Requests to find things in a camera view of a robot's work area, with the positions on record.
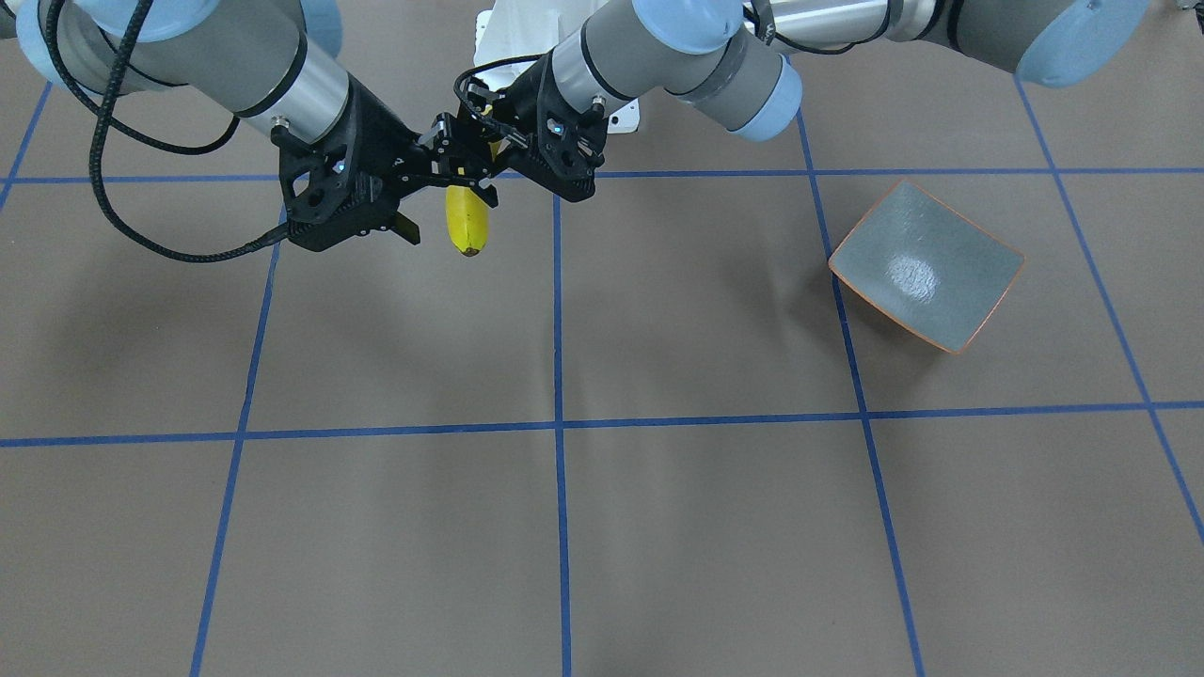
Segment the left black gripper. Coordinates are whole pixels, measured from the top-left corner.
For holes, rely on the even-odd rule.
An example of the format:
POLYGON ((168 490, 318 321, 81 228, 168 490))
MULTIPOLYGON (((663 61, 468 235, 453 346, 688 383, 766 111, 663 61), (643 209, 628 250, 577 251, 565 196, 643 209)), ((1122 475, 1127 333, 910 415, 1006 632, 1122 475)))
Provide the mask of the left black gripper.
MULTIPOLYGON (((596 193, 596 170, 604 163, 606 123, 600 106, 580 113, 563 98, 553 73, 553 55, 541 55, 496 100, 496 120, 461 104, 436 116, 429 133, 452 143, 498 143, 510 134, 498 163, 572 204, 596 193), (507 128, 500 124, 502 120, 507 128)), ((414 188, 468 189, 489 208, 498 207, 494 176, 433 164, 414 172, 414 188)))

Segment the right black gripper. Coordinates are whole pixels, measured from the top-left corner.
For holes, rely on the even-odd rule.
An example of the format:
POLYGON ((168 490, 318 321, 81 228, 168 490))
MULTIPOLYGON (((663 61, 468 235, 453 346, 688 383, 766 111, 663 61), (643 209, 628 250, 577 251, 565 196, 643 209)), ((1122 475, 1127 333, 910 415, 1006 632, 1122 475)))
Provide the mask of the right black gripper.
POLYGON ((401 201, 419 190, 403 175, 470 175, 453 120, 439 113, 425 133, 414 133, 352 80, 346 107, 323 139, 305 143, 276 125, 271 141, 279 149, 290 243, 323 252, 380 230, 421 245, 418 224, 399 212, 401 201))

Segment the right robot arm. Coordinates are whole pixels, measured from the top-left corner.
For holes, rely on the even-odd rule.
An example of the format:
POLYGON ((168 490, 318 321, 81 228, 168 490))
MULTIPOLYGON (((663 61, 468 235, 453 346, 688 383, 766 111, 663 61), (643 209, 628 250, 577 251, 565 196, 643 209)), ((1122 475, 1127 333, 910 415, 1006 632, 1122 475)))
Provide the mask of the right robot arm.
POLYGON ((332 1, 5 1, 2 39, 16 39, 39 72, 95 116, 87 171, 104 214, 142 247, 177 261, 214 264, 290 241, 321 252, 349 237, 390 231, 411 245, 419 226, 400 214, 426 187, 478 187, 452 151, 452 120, 417 134, 337 60, 332 1), (205 146, 163 142, 116 119, 117 99, 190 87, 231 114, 205 146), (159 151, 202 155, 241 126, 279 151, 284 218, 248 245, 188 254, 134 231, 104 187, 112 130, 159 151))

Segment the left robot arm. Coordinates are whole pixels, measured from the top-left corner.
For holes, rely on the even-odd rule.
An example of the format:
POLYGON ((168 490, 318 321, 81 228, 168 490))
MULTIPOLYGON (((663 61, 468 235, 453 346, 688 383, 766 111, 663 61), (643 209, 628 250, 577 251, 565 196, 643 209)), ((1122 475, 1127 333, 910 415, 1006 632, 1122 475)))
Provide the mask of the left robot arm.
POLYGON ((608 1, 550 51, 460 73, 460 110, 427 140, 439 177, 486 205, 507 170, 580 202, 596 190, 610 114, 648 92, 765 142, 799 110, 792 53, 925 41, 1067 88, 1117 55, 1145 13, 1144 1, 608 1))

